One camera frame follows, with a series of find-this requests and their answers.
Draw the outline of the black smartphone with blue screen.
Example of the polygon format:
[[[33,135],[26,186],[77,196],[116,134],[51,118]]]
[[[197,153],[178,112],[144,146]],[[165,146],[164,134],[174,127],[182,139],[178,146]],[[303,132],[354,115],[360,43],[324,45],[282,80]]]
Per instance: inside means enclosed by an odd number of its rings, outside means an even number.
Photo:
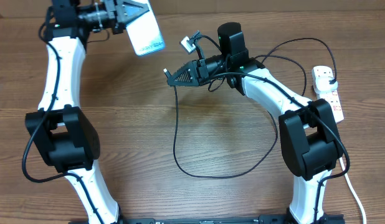
[[[165,41],[149,0],[135,0],[147,4],[149,11],[126,26],[131,44],[139,56],[152,54],[165,48]]]

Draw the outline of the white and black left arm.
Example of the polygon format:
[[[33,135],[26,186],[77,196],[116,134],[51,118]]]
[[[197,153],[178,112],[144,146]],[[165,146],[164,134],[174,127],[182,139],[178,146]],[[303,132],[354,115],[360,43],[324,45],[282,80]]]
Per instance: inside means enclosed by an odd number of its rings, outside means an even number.
[[[30,134],[21,162],[26,179],[35,183],[66,178],[86,212],[87,223],[124,223],[100,171],[98,133],[80,108],[80,76],[91,32],[127,25],[150,12],[148,1],[53,1],[38,37],[47,47],[44,94],[36,112],[25,117]]]

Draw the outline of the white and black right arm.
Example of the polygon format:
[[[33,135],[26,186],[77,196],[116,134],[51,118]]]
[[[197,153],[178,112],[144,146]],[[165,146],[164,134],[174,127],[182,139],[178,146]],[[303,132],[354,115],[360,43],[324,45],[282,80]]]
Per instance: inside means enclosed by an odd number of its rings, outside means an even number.
[[[284,163],[293,174],[293,198],[284,215],[261,215],[259,223],[344,223],[342,215],[323,211],[326,183],[345,175],[349,166],[333,174],[336,161],[348,157],[341,142],[331,105],[325,99],[312,101],[277,81],[265,65],[249,56],[241,25],[227,22],[217,29],[220,54],[205,57],[198,41],[200,32],[180,44],[199,58],[176,72],[165,70],[169,86],[204,86],[227,80],[231,88],[263,106],[278,119],[277,140]]]

